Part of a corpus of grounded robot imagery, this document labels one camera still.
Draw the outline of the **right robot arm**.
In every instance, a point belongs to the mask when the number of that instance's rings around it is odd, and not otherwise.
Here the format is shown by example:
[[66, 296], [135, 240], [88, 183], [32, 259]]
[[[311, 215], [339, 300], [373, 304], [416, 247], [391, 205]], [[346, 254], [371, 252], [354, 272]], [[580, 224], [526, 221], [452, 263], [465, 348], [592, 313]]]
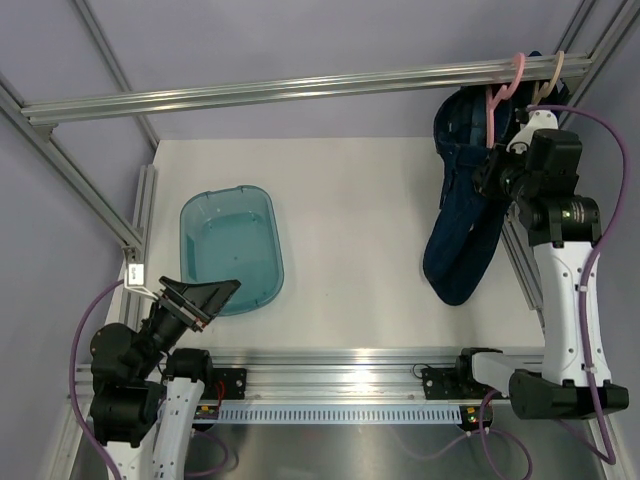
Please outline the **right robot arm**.
[[545, 345], [540, 372], [500, 350], [466, 348], [453, 380], [466, 396], [485, 388], [506, 395], [521, 419], [590, 419], [629, 405], [602, 348], [593, 285], [601, 215], [575, 192], [581, 153], [573, 132], [526, 126], [474, 175], [481, 194], [518, 207], [540, 274]]

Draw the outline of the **dark denim skirt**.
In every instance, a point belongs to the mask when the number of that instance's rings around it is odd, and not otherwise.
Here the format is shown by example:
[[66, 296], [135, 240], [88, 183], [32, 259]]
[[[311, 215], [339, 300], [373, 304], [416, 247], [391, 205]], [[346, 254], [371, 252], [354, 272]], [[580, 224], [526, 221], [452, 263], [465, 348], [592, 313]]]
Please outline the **dark denim skirt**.
[[440, 300], [450, 306], [465, 303], [479, 285], [493, 259], [509, 206], [479, 194], [472, 180], [490, 154], [485, 109], [485, 88], [464, 87], [444, 101], [433, 123], [444, 178], [422, 269]]

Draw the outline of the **pink plastic hanger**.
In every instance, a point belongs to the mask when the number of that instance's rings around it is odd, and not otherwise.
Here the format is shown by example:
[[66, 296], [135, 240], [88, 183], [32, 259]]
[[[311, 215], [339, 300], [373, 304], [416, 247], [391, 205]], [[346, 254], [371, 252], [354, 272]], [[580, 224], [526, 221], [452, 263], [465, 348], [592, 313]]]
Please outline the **pink plastic hanger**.
[[525, 54], [517, 53], [512, 63], [515, 73], [511, 83], [501, 85], [496, 93], [493, 93], [491, 86], [487, 86], [485, 90], [486, 147], [489, 149], [492, 149], [495, 143], [495, 111], [501, 102], [509, 100], [517, 91], [525, 70]]

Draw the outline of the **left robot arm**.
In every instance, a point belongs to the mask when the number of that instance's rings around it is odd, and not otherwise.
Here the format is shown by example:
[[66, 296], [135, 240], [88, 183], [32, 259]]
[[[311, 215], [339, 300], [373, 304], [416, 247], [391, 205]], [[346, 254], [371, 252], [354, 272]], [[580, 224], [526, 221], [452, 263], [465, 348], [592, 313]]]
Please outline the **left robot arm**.
[[223, 401], [245, 396], [245, 369], [215, 367], [208, 351], [177, 345], [221, 313], [240, 281], [160, 283], [139, 330], [109, 324], [90, 343], [93, 435], [116, 479], [189, 478], [195, 421], [216, 420]]

